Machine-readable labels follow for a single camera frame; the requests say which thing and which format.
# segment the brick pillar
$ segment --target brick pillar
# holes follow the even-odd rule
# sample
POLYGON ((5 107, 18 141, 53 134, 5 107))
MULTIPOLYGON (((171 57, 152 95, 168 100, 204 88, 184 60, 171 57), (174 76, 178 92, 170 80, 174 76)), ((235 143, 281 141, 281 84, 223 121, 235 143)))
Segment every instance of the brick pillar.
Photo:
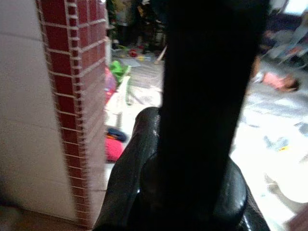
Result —
POLYGON ((36 0, 77 223, 104 196, 104 0, 36 0))

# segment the green toy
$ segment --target green toy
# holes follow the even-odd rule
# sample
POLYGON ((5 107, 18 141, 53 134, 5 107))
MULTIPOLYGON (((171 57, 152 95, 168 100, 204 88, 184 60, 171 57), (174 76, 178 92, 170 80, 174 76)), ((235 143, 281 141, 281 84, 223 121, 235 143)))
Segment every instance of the green toy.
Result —
POLYGON ((121 66, 120 62, 115 60, 110 64, 109 69, 114 75, 117 85, 119 86, 122 83, 124 76, 129 74, 131 67, 126 65, 121 66))

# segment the white tile wall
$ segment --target white tile wall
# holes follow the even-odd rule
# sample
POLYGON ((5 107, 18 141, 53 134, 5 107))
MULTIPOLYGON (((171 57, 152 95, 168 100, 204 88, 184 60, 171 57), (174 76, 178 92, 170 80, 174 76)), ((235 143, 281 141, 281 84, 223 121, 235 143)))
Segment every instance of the white tile wall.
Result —
POLYGON ((92 193, 92 207, 93 207, 92 217, 93 221, 96 221, 98 216, 100 215, 106 192, 100 190, 91 193, 92 193))
POLYGON ((1 0, 0 33, 40 39, 34 0, 1 0))
POLYGON ((7 120, 7 153, 0 172, 17 172, 29 177, 68 184, 57 131, 7 120))
POLYGON ((9 198, 25 209, 75 219, 73 199, 67 184, 16 173, 5 176, 3 184, 9 198))
POLYGON ((34 0, 0 0, 0 189, 75 219, 38 25, 34 0))
POLYGON ((57 128, 42 44, 0 35, 0 113, 38 126, 57 128))

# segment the blue object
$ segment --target blue object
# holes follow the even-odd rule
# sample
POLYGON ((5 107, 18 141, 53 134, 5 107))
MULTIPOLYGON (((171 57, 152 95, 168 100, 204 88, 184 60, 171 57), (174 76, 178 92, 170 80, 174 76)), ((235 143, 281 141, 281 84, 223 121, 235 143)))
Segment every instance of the blue object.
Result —
POLYGON ((122 132, 119 131, 115 128, 108 128, 108 133, 109 136, 114 137, 116 140, 121 141, 121 142, 125 142, 127 140, 127 135, 122 132))

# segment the child lying on floor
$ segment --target child lying on floor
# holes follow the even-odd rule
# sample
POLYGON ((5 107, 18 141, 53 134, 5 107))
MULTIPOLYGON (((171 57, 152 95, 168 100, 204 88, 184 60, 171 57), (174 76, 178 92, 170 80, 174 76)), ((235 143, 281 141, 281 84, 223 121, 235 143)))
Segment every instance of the child lying on floor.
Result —
POLYGON ((288 74, 286 77, 280 77, 278 74, 272 72, 262 72, 259 70, 260 61, 260 57, 256 56, 252 65, 251 81, 255 83, 264 83, 276 90, 284 92, 298 90, 299 82, 297 79, 294 79, 291 74, 288 74))

